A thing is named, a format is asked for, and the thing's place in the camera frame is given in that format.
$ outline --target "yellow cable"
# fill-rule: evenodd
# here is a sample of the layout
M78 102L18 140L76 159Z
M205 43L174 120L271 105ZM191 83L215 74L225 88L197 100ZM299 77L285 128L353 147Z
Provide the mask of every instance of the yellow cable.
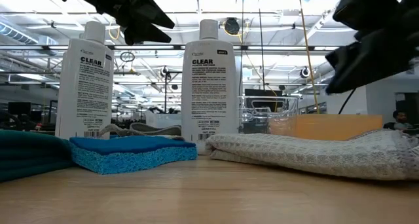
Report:
M119 38L120 27L118 28L118 34L117 34L117 37L112 36L112 33L111 33L111 28L109 28L108 33L109 33L109 36L110 36L112 39L117 40L117 39Z
M229 34L226 30L225 30L225 21L223 22L223 29L224 29L224 32L225 33L227 33L227 35L230 35L230 36L233 36L233 37L238 37L239 38L239 40L240 40L240 43L243 43L243 40L242 40L242 34L236 34L236 35L232 35L232 34ZM246 24L246 30L243 32L243 35L246 33L246 32L248 32L249 31L249 24L247 23ZM257 72L257 69L256 69L256 67L253 65L253 63L252 63L252 61L250 60L250 58L249 58L249 55L247 54L247 52L246 51L244 51L245 53L246 53L246 56L247 56L247 59L249 59L249 61L250 61L250 64L251 64L251 66L253 67L253 69L255 70L255 72L256 72L256 74L259 76L259 78L261 79L261 80L263 80L263 78L261 77L261 75ZM270 86L268 86L267 85L267 87L274 93L274 95L276 96L276 97L278 97L278 95L276 94L276 92L274 91L274 90L272 90L271 89L271 87ZM275 101L275 111L274 112L276 112L276 110L277 110L277 106L278 106L278 101Z
M314 91L314 102L316 103L317 114L320 114L320 107L317 101L317 94L316 94L316 87L314 86L314 76L313 76L313 69L312 69L312 62L310 59L310 50L308 49L308 38L307 38L307 31L306 31L306 22L304 20L304 12L302 10L302 0L300 0L301 6L301 18L302 18L302 27L304 29L304 39L306 41L306 51L307 51L307 58L308 58L308 67L310 68L310 77L312 79L313 91Z

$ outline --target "teal towel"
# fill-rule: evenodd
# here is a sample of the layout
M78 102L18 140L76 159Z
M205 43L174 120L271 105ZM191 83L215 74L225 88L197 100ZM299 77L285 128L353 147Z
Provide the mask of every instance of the teal towel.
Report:
M43 164L38 166L29 166L26 168L0 170L0 182L34 176L38 174L43 174L45 172L52 172L55 170L69 168L71 166L74 166L73 162L71 162L70 160L62 160L59 162Z
M39 157L32 159L1 159L0 160L0 171L1 170L13 170L19 168L30 168L33 166L39 166L44 164L53 164L56 162L64 161L60 157Z
M74 165L68 140L32 132L0 130L0 182Z

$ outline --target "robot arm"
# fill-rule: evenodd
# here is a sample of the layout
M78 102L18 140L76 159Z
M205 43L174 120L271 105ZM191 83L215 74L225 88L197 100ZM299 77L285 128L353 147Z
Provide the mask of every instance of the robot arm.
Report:
M175 24L153 0L85 0L117 20L127 45L155 41L169 43L171 38L153 24L173 28Z
M419 56L419 0L341 0L333 19L357 30L356 42L326 55L335 76L328 94L406 71Z

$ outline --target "blue sponge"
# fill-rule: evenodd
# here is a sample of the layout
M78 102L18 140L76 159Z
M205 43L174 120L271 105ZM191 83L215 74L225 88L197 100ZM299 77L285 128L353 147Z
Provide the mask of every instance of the blue sponge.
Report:
M128 136L110 140L70 138L73 161L99 174L154 168L196 159L196 145L160 136Z

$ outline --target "computer monitor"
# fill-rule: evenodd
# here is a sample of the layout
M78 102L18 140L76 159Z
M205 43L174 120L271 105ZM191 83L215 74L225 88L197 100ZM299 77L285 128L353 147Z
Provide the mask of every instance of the computer monitor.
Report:
M41 122L42 121L42 111L31 111L31 121Z
M31 115L31 102L9 102L7 111L11 115Z

